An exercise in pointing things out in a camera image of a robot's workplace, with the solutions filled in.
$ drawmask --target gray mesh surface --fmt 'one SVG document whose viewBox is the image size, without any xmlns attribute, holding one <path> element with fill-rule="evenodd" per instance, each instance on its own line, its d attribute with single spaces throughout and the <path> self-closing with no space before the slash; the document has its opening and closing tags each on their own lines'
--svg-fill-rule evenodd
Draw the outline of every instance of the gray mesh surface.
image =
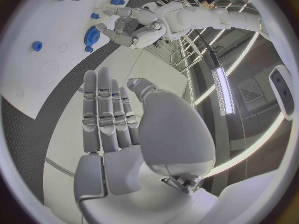
<svg viewBox="0 0 299 224">
<path fill-rule="evenodd" d="M 129 0 L 127 7 L 140 7 L 155 0 Z M 131 22 L 133 32 L 137 22 Z M 35 120 L 2 98 L 3 126 L 15 165 L 31 191 L 44 202 L 43 168 L 48 145 L 66 105 L 83 83 L 84 73 L 96 69 L 119 45 L 108 43 L 72 69 L 50 94 Z"/>
</svg>

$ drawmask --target white robot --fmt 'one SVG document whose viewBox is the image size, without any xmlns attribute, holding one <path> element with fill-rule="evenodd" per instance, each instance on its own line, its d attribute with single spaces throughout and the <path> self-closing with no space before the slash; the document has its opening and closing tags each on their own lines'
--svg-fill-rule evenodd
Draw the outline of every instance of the white robot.
<svg viewBox="0 0 299 224">
<path fill-rule="evenodd" d="M 228 12 L 225 8 L 184 7 L 178 1 L 158 7 L 155 2 L 146 3 L 141 8 L 108 8 L 106 15 L 120 16 L 115 22 L 115 29 L 109 30 L 103 23 L 96 25 L 104 35 L 117 44 L 130 48 L 144 48 L 157 41 L 177 40 L 191 29 L 213 27 L 230 29 L 232 27 L 258 32 L 270 40 L 267 29 L 260 15 L 246 12 Z M 124 31 L 127 22 L 136 19 L 144 27 L 132 34 Z"/>
<path fill-rule="evenodd" d="M 100 69 L 98 81 L 94 71 L 84 76 L 83 143 L 89 154 L 77 166 L 74 192 L 90 223 L 99 222 L 94 216 L 99 212 L 91 210 L 103 200 L 107 205 L 111 198 L 126 198 L 141 190 L 144 162 L 155 173 L 156 182 L 183 195 L 196 192 L 215 164 L 212 136 L 189 103 L 143 78 L 129 79 L 128 88 L 143 104 L 140 124 L 126 89 L 111 79 L 107 67 Z M 97 153 L 98 128 L 103 157 Z"/>
</svg>

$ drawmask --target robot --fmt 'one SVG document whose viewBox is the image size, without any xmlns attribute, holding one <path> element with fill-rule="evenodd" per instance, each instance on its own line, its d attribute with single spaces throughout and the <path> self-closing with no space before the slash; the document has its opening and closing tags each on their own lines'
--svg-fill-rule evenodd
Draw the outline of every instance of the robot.
<svg viewBox="0 0 299 224">
<path fill-rule="evenodd" d="M 185 195 L 201 187 L 215 164 L 213 138 L 189 103 L 143 78 L 129 79 L 127 85 L 143 105 L 140 123 L 126 89 L 111 79 L 107 67 L 98 78 L 91 70 L 84 76 L 83 144 L 89 154 L 78 163 L 74 192 L 88 217 L 90 201 L 139 192 L 143 163 L 161 178 L 159 183 Z"/>
<path fill-rule="evenodd" d="M 271 40 L 260 15 L 228 11 L 220 7 L 207 10 L 198 6 L 184 7 L 181 2 L 173 1 L 160 7 L 155 2 L 150 2 L 141 8 L 107 8 L 103 12 L 108 16 L 119 16 L 115 29 L 110 30 L 103 23 L 97 24 L 96 28 L 113 42 L 130 48 L 144 48 L 161 37 L 174 41 L 191 29 L 210 26 L 215 29 L 235 27 L 250 30 Z M 136 19 L 144 27 L 129 34 L 124 29 L 132 19 Z"/>
</svg>

